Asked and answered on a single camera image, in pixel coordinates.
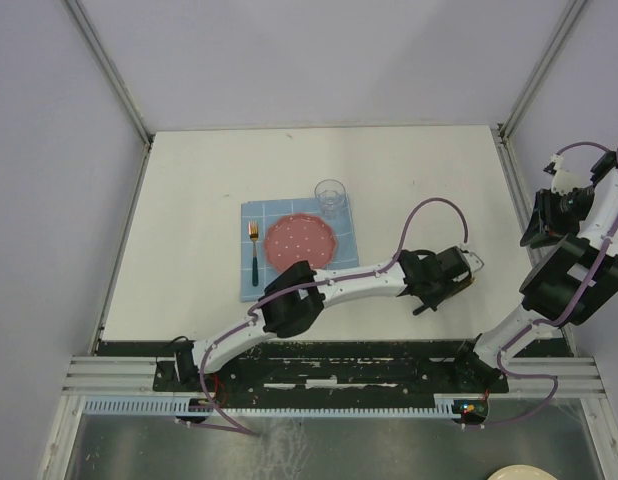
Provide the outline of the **green handled gold knife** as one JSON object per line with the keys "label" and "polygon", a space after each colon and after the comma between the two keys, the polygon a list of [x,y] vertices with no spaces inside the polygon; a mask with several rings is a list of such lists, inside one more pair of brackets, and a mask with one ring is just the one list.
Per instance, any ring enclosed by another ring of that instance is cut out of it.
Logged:
{"label": "green handled gold knife", "polygon": [[468,274],[461,282],[460,282],[460,287],[461,289],[466,289],[469,286],[471,286],[476,280],[476,277],[473,274]]}

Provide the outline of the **clear plastic cup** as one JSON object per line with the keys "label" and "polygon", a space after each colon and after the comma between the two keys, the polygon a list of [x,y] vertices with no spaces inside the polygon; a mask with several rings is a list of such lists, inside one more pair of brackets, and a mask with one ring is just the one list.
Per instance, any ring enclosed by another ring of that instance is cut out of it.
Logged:
{"label": "clear plastic cup", "polygon": [[335,219],[346,206],[345,186],[335,179],[320,181],[314,188],[314,196],[327,219]]}

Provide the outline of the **pink dotted plate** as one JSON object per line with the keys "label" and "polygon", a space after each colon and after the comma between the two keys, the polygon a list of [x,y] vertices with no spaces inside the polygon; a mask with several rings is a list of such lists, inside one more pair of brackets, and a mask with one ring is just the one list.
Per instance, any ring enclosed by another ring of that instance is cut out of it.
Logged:
{"label": "pink dotted plate", "polygon": [[322,218],[308,213],[280,217],[267,230],[263,242],[265,259],[279,273],[300,261],[322,269],[334,258],[337,239]]}

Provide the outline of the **green handled gold fork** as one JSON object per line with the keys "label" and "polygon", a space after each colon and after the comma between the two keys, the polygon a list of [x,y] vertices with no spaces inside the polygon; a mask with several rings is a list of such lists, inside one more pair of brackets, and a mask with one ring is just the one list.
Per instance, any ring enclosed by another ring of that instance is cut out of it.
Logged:
{"label": "green handled gold fork", "polygon": [[259,285],[259,265],[257,242],[259,240],[259,226],[256,220],[248,221],[248,235],[252,242],[252,275],[251,282],[254,287]]}

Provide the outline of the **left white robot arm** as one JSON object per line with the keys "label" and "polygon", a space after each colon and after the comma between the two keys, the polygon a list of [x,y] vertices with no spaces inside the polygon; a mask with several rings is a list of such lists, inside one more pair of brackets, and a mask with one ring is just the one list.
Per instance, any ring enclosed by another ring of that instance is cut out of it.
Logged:
{"label": "left white robot arm", "polygon": [[280,274],[243,319],[221,333],[176,350],[175,376],[190,390],[204,387],[210,374],[256,345],[305,333],[324,310],[373,297],[411,296],[416,315],[435,311],[466,289],[484,262],[475,253],[450,247],[440,253],[400,250],[386,262],[342,270],[314,270],[300,261]]}

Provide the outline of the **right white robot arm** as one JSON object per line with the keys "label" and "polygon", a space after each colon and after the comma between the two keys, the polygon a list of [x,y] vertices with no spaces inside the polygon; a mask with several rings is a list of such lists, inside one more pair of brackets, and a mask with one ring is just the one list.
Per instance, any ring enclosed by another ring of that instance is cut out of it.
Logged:
{"label": "right white robot arm", "polygon": [[557,152],[548,188],[534,197],[520,244],[547,249],[520,287],[521,304],[463,347],[447,368],[456,389],[489,388],[539,336],[581,325],[618,292],[618,147],[605,150],[583,181]]}

